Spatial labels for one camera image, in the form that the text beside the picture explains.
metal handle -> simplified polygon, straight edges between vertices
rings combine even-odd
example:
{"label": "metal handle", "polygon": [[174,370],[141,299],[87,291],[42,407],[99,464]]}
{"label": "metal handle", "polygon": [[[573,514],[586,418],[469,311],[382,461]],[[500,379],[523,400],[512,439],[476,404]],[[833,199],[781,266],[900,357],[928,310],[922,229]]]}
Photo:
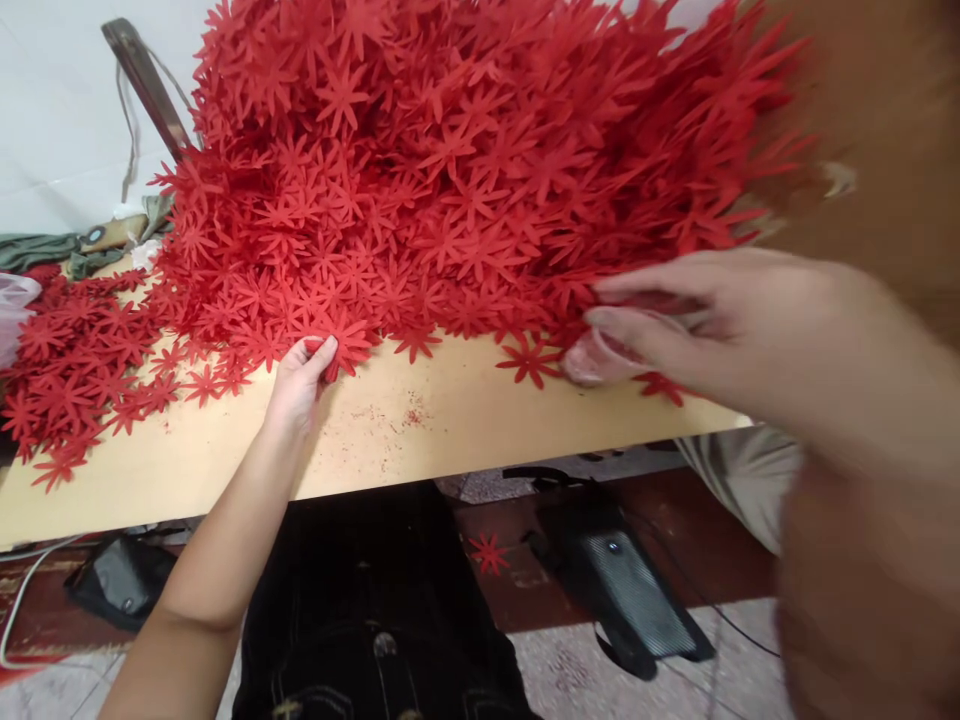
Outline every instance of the metal handle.
{"label": "metal handle", "polygon": [[163,86],[163,81],[154,67],[153,60],[147,46],[130,21],[126,18],[117,18],[100,26],[107,44],[117,56],[120,67],[123,68],[130,85],[143,103],[147,115],[153,121],[157,132],[173,156],[174,161],[180,162],[183,149],[191,147],[190,137],[180,122],[180,116]]}

black pants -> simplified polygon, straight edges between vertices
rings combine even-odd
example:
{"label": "black pants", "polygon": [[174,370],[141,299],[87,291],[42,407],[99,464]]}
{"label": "black pants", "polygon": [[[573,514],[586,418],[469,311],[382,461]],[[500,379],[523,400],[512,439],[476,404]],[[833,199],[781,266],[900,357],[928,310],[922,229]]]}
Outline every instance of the black pants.
{"label": "black pants", "polygon": [[534,717],[432,482],[291,503],[242,661],[235,718]]}

white wall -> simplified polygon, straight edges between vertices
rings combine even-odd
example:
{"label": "white wall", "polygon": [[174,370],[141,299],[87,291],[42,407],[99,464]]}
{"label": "white wall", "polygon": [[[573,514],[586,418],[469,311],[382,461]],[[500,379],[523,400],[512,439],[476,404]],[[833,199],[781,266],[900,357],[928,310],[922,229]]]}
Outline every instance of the white wall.
{"label": "white wall", "polygon": [[[718,0],[681,0],[691,27]],[[125,17],[189,94],[193,57],[214,0],[0,0],[0,232],[83,231],[120,202],[130,140],[114,84],[116,60],[100,25]],[[636,0],[625,6],[636,7]],[[181,120],[186,109],[172,87]],[[170,156],[132,92],[140,161],[129,200]]]}

hand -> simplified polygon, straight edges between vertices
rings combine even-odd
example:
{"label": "hand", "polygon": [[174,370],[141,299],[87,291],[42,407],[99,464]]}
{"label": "hand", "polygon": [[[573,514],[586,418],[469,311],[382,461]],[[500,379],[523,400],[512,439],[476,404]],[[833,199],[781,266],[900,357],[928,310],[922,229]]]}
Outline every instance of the hand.
{"label": "hand", "polygon": [[283,356],[267,405],[265,427],[301,436],[313,429],[317,400],[324,388],[323,371],[337,353],[337,339],[331,335],[311,357],[306,341],[321,339],[303,338]]}
{"label": "hand", "polygon": [[650,290],[695,298],[709,319],[692,335],[627,308],[594,308],[586,320],[676,382],[801,439],[874,432],[889,442],[894,427],[913,435],[921,417],[960,398],[952,353],[853,268],[744,249],[596,285],[604,302]]}

wooden table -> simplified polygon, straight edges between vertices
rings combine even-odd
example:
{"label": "wooden table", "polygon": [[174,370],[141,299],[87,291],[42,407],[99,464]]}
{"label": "wooden table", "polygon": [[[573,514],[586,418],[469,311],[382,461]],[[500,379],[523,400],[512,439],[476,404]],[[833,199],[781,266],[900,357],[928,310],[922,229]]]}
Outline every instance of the wooden table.
{"label": "wooden table", "polygon": [[[639,385],[585,390],[547,378],[544,391],[495,367],[490,339],[445,338],[411,365],[393,342],[322,400],[327,416],[297,498],[724,430],[749,420],[705,400],[677,409]],[[0,481],[0,548],[206,513],[257,432],[273,382],[265,368],[239,397],[177,403],[130,436],[94,448],[50,494],[15,464]]]}

